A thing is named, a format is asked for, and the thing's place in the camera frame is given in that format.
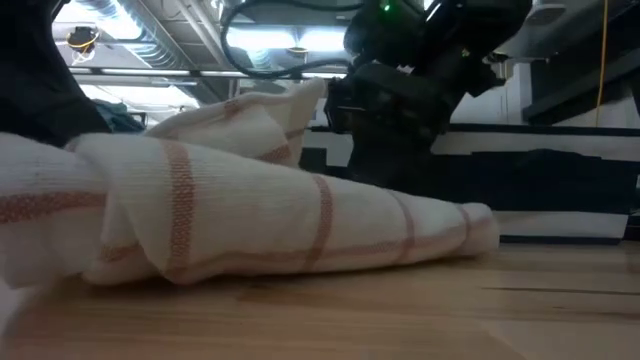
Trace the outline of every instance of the white towel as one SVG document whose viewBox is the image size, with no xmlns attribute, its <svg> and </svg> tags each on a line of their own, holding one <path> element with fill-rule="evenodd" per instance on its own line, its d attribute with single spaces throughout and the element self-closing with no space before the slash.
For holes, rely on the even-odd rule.
<svg viewBox="0 0 640 360">
<path fill-rule="evenodd" d="M 0 135 L 0 261 L 13 287 L 81 273 L 288 274 L 412 264 L 495 249 L 484 205 L 456 205 L 297 169 L 321 80 L 180 114 L 145 136 L 66 150 Z"/>
</svg>

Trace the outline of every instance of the wooden table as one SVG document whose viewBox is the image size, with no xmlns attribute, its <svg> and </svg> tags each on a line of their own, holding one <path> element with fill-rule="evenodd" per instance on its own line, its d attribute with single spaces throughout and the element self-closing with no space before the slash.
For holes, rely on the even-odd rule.
<svg viewBox="0 0 640 360">
<path fill-rule="evenodd" d="M 626 247 L 35 293 L 0 290 L 0 358 L 640 359 L 640 252 Z"/>
</svg>

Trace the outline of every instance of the folded cloth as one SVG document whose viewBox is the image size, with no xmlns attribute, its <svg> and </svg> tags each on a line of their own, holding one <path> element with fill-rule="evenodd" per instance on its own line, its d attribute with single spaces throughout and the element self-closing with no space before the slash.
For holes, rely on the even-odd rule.
<svg viewBox="0 0 640 360">
<path fill-rule="evenodd" d="M 145 136 L 84 135 L 66 150 L 0 135 L 0 262 L 13 287 L 81 273 L 98 285 L 163 276 L 404 265 L 495 249 L 484 205 L 412 197 L 297 169 L 324 92 L 247 94 Z"/>
</svg>

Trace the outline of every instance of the wooden surface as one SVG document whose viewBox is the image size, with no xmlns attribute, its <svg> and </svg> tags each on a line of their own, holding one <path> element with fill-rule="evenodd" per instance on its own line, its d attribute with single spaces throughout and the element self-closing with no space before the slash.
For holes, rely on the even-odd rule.
<svg viewBox="0 0 640 360">
<path fill-rule="evenodd" d="M 0 290 L 2 359 L 639 359 L 634 248 L 312 277 Z"/>
</svg>

